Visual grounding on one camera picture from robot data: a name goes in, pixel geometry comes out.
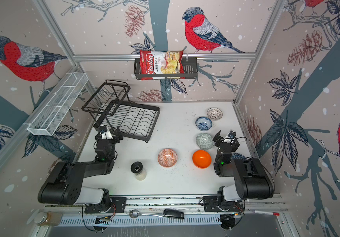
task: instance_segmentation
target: pine cone illustration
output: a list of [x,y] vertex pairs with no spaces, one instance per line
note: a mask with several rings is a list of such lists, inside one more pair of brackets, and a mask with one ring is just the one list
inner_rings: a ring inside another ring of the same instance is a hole
[[260,126],[254,121],[254,118],[246,118],[246,127],[249,130],[249,135],[253,140],[254,145],[257,145],[262,138]]
[[162,94],[161,91],[157,89],[151,89],[150,91],[142,91],[140,93],[140,97],[137,97],[139,101],[163,101],[165,96]]
[[125,12],[125,34],[132,37],[137,35],[144,25],[144,13],[136,6],[131,5]]
[[292,54],[289,54],[287,64],[294,63],[294,66],[305,61],[311,61],[315,54],[322,48],[322,34],[315,30],[310,34],[307,34],[303,38],[302,43],[299,43],[298,47],[293,49]]

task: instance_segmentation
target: metal spoon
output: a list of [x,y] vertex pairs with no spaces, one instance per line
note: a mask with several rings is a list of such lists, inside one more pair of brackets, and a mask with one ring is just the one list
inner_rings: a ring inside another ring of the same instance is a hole
[[162,213],[154,213],[154,214],[141,214],[137,209],[131,210],[129,212],[129,216],[131,218],[136,218],[138,216],[158,216],[158,217],[163,217]]

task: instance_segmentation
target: glass jar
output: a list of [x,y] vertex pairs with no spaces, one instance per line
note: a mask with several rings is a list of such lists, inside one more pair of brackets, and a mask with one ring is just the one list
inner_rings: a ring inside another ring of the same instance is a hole
[[38,226],[57,226],[61,223],[62,214],[57,212],[40,212],[34,218]]

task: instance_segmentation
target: dish rack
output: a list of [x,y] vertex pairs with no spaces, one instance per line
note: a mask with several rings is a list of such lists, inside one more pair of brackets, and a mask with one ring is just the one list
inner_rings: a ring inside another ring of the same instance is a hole
[[130,86],[125,82],[106,80],[82,107],[95,120],[94,128],[107,125],[111,134],[120,130],[129,138],[148,142],[159,115],[159,107],[131,102],[126,95]]

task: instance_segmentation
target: orange patterned bowl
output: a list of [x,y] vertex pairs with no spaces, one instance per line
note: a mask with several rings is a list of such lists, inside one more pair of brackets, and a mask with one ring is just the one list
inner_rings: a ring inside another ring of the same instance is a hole
[[205,169],[210,166],[211,164],[211,156],[206,152],[205,150],[197,150],[193,155],[192,155],[192,162],[196,167]]
[[172,167],[178,160],[178,156],[174,150],[166,148],[158,154],[158,163],[163,167]]

